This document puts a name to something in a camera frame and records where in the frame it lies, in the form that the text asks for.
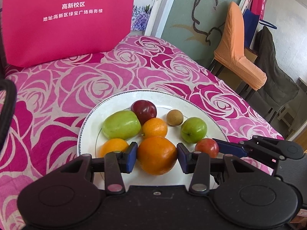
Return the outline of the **pink tote bag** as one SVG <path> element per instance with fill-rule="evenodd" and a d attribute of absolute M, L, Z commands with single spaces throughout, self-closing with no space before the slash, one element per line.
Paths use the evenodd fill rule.
<path fill-rule="evenodd" d="M 110 51 L 131 30 L 134 0 L 3 0 L 2 39 L 16 67 Z"/>

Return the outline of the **elongated green apple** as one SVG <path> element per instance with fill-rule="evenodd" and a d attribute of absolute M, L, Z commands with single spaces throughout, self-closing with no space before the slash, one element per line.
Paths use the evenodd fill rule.
<path fill-rule="evenodd" d="M 127 140 L 139 134 L 141 124 L 132 111 L 122 110 L 113 113 L 102 124 L 102 132 L 107 139 Z"/>

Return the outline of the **white ceramic plate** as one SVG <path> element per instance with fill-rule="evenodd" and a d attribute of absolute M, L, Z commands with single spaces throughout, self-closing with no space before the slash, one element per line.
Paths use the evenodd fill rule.
<path fill-rule="evenodd" d="M 142 126 L 138 112 L 131 110 L 138 100 L 152 102 L 157 110 L 157 117 Z M 78 137 L 78 154 L 104 157 L 123 151 L 123 142 L 136 142 L 135 166 L 130 174 L 122 174 L 126 187 L 188 187 L 192 174 L 182 172 L 176 146 L 183 143 L 193 152 L 203 138 L 228 140 L 206 112 L 182 98 L 152 90 L 126 91 L 104 99 L 87 115 Z"/>

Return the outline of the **large orange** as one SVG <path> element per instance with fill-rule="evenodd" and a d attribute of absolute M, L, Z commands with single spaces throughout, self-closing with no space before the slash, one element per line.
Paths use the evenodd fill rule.
<path fill-rule="evenodd" d="M 152 136 L 141 142 L 137 160 L 144 172 L 161 176 L 168 173 L 177 161 L 175 145 L 162 136 Z"/>

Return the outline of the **small red apple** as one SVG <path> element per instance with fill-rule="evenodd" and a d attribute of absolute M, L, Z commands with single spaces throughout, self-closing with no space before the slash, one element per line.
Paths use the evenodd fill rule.
<path fill-rule="evenodd" d="M 195 151 L 207 153 L 211 158 L 217 158 L 219 154 L 219 146 L 215 140 L 204 138 L 196 144 Z"/>

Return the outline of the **pink rose tablecloth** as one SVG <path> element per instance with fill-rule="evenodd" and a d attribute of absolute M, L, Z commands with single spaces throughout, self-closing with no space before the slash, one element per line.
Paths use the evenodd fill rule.
<path fill-rule="evenodd" d="M 133 89 L 182 97 L 207 113 L 232 142 L 281 135 L 222 80 L 180 49 L 154 37 L 129 36 L 112 51 L 7 66 L 17 87 L 14 118 L 1 151 L 1 229 L 21 229 L 20 191 L 77 154 L 80 127 L 103 99 Z"/>

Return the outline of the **small yellow-orange mandarin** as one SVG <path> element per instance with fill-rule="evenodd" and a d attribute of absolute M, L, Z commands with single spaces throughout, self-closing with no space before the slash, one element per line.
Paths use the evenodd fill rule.
<path fill-rule="evenodd" d="M 165 137 L 168 133 L 167 123 L 160 118 L 152 118 L 142 126 L 142 137 L 144 139 L 152 136 Z"/>

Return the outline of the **blue shopping bag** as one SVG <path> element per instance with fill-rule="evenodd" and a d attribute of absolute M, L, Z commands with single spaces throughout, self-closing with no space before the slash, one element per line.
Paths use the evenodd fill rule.
<path fill-rule="evenodd" d="M 258 24 L 268 26 L 269 28 L 277 30 L 277 26 L 271 24 L 270 22 L 260 19 L 259 15 L 255 15 L 249 9 L 246 9 L 245 12 L 243 13 L 243 21 L 245 29 L 245 39 L 244 39 L 245 48 L 250 48 Z"/>

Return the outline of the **yellow-orange citrus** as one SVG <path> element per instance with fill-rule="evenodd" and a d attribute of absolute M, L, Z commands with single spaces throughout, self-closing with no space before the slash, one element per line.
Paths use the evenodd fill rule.
<path fill-rule="evenodd" d="M 110 139 L 100 147 L 98 157 L 104 157 L 106 154 L 114 151 L 124 152 L 128 147 L 129 144 L 123 139 Z"/>

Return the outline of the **brown kiwi fruit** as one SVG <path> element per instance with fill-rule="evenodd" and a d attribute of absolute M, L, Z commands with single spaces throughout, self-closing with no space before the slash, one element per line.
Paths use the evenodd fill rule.
<path fill-rule="evenodd" d="M 184 116 L 179 110 L 171 110 L 167 114 L 167 123 L 170 126 L 180 126 L 183 123 Z"/>

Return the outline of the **dark covered chair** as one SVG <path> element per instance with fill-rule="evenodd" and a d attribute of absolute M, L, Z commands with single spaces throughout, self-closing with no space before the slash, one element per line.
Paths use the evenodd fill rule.
<path fill-rule="evenodd" d="M 277 113 L 285 104 L 292 101 L 299 92 L 294 80 L 279 66 L 276 59 L 276 49 L 273 35 L 264 26 L 255 36 L 253 51 L 257 54 L 254 64 L 259 67 L 267 77 L 263 87 L 257 93 L 274 113 Z"/>

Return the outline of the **dark red plum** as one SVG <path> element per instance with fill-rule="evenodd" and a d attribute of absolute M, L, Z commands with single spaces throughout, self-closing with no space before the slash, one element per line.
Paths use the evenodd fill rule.
<path fill-rule="evenodd" d="M 130 110 L 135 113 L 141 125 L 148 120 L 157 117 L 156 106 L 148 100 L 137 100 L 135 101 Z"/>

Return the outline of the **round green apple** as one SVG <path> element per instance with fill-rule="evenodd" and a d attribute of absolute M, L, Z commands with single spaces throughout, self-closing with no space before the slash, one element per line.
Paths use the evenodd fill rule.
<path fill-rule="evenodd" d="M 207 124 L 199 117 L 191 117 L 181 125 L 181 137 L 187 143 L 196 144 L 207 134 Z"/>

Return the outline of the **orange covered chair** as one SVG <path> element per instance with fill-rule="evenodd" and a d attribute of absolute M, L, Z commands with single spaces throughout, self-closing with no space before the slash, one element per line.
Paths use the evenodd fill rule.
<path fill-rule="evenodd" d="M 214 58 L 208 70 L 212 71 L 219 63 L 222 66 L 216 72 L 216 76 L 221 73 L 224 67 L 235 73 L 246 84 L 241 92 L 251 88 L 245 97 L 245 100 L 248 101 L 256 91 L 264 86 L 267 76 L 245 56 L 244 36 L 243 14 L 235 2 L 230 2 L 222 38 L 214 51 Z"/>

